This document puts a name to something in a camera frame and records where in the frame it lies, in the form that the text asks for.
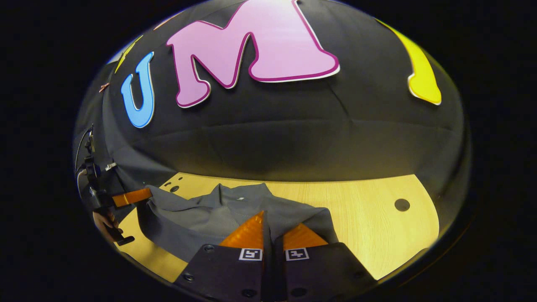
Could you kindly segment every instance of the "letter u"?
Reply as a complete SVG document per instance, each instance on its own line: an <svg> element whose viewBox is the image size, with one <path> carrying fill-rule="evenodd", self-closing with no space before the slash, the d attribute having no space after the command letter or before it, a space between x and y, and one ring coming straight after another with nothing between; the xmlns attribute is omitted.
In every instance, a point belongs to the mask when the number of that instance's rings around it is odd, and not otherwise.
<svg viewBox="0 0 537 302"><path fill-rule="evenodd" d="M130 83L133 75L128 75L121 86L121 94L125 109L129 116L130 122L136 128L144 128L151 122L153 112L155 111L155 94L153 92L153 83L151 82L151 73L149 70L149 61L153 58L154 52L148 53L136 66L136 73L140 76L140 87L142 89L143 103L141 108L136 108L133 99L132 88Z"/></svg>

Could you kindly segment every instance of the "wooden table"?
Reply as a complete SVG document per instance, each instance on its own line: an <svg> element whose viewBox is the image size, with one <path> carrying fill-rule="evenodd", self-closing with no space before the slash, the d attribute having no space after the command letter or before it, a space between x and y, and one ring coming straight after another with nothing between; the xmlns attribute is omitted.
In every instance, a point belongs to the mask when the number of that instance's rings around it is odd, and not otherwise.
<svg viewBox="0 0 537 302"><path fill-rule="evenodd" d="M369 273L380 279L438 238L438 215L415 175L342 182L266 182L178 173L160 188L189 199L209 194L219 183L229 188L265 183L273 195L326 207L340 242L345 243ZM395 201L406 199L400 211ZM121 246L132 258L164 279L174 282L187 263L155 245L141 232L137 212L121 223L124 236L136 240Z"/></svg>

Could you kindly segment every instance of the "human hand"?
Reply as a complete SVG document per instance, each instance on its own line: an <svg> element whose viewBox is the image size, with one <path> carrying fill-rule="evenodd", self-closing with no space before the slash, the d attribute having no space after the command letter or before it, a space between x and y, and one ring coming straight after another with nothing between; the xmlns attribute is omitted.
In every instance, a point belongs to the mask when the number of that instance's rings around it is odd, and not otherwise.
<svg viewBox="0 0 537 302"><path fill-rule="evenodd" d="M110 236L110 234L108 233L108 230L106 229L104 225L107 225L110 228L113 228L113 227L117 228L119 233L121 234L123 233L123 230L119 228L119 223L115 220L114 214L112 214L111 211L108 211L107 214L110 220L112 221L112 223L110 223L109 220L106 219L106 217L104 217L103 215L97 212L93 212L93 221L95 222L95 226L97 226L97 228L103 234L103 236L109 242L114 242L115 241L114 238Z"/></svg>

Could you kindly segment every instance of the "gray shirt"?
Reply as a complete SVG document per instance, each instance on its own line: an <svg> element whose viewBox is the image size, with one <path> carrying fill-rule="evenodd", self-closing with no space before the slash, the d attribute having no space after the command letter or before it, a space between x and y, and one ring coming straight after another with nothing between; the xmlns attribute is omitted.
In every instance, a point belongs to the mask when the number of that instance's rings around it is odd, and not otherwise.
<svg viewBox="0 0 537 302"><path fill-rule="evenodd" d="M273 243L301 222L328 243L338 242L327 208L276 197L264 183L233 189L219 184L210 194L191 199L151 185L146 188L153 197L137 207L140 229L149 240L187 262L202 245L220 244L261 211L268 226L264 232L270 233Z"/></svg>

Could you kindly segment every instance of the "letter m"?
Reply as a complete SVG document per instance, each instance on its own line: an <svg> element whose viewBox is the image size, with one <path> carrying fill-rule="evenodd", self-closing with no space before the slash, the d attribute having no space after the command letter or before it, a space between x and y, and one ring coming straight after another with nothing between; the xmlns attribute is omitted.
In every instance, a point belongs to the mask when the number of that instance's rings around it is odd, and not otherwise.
<svg viewBox="0 0 537 302"><path fill-rule="evenodd" d="M194 106L211 92L209 82L199 78L194 59L222 86L233 88L249 37L256 58L248 72L256 81L300 81L339 72L338 59L321 47L296 0L248 0L224 28L196 21L168 40L179 86L177 104Z"/></svg>

